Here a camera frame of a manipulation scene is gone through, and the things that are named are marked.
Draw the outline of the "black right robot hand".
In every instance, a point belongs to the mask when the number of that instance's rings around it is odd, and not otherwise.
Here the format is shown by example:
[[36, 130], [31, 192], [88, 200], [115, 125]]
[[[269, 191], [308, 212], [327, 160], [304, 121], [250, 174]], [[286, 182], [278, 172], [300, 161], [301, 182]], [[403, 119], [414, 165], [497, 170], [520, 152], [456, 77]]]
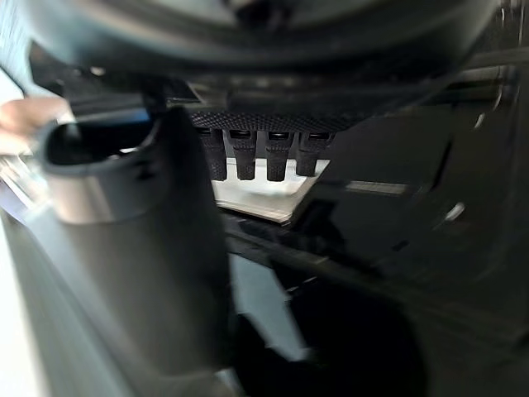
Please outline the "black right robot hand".
[[236, 322], [212, 183], [223, 136], [288, 142], [446, 86], [493, 1], [24, 1], [31, 70], [74, 120], [39, 157], [73, 260], [53, 264], [144, 396], [227, 395]]

